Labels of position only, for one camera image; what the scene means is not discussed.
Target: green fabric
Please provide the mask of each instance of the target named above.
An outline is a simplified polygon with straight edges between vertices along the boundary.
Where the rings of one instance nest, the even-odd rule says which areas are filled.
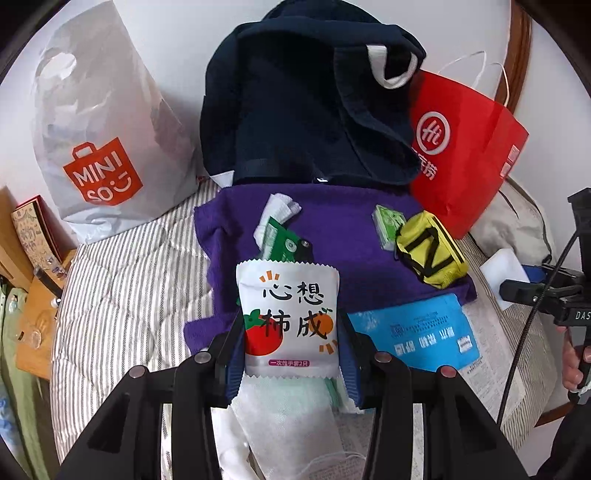
[[[5,308],[3,321],[0,316],[0,372],[11,398],[25,450],[25,458],[17,460],[33,480],[51,480],[57,475],[59,461],[51,427],[49,383],[16,367],[17,346],[13,335],[27,293],[20,288],[12,288],[5,295],[4,303],[8,303],[13,295],[18,297],[18,309],[9,313]]]

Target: orange shopping bag logo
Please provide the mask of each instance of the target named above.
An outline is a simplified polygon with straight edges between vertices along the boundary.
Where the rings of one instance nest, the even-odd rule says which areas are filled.
[[[92,143],[80,144],[72,156],[64,170],[88,203],[119,205],[143,186],[117,137],[98,150]]]

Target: white packet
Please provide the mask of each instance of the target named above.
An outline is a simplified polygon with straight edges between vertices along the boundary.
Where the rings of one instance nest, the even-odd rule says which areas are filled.
[[[339,272],[317,264],[248,260],[236,267],[244,314],[245,372],[336,377]]]

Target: brown wooden trim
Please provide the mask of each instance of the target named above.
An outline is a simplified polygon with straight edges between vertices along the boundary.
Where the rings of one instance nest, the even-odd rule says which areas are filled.
[[[555,408],[554,410],[544,412],[538,422],[535,424],[536,427],[541,425],[546,425],[551,421],[555,421],[564,417],[567,413],[569,413],[573,409],[573,404],[571,402],[565,403],[560,407]]]
[[[511,113],[515,113],[515,108],[521,96],[527,66],[530,62],[530,50],[531,17],[515,0],[511,0],[511,26],[509,28],[507,57],[505,58],[505,71],[507,72],[509,89],[511,91],[507,108]],[[495,100],[499,103],[504,103],[505,98],[505,79],[501,75]]]

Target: striped bedding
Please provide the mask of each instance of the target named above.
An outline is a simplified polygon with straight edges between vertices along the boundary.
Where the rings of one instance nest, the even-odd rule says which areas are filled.
[[[69,274],[53,349],[51,415],[60,461],[101,402],[132,366],[151,371],[178,365],[189,354],[183,325],[212,314],[209,260],[194,233],[193,209],[214,198],[206,181],[162,217],[120,235],[82,245]],[[475,282],[485,258],[468,236],[461,243]],[[493,295],[488,299],[496,307]],[[514,349],[527,309],[498,310]],[[550,348],[534,322],[520,365],[526,398],[505,423],[514,447],[525,440],[556,382]],[[162,431],[163,478],[171,478],[170,409]]]

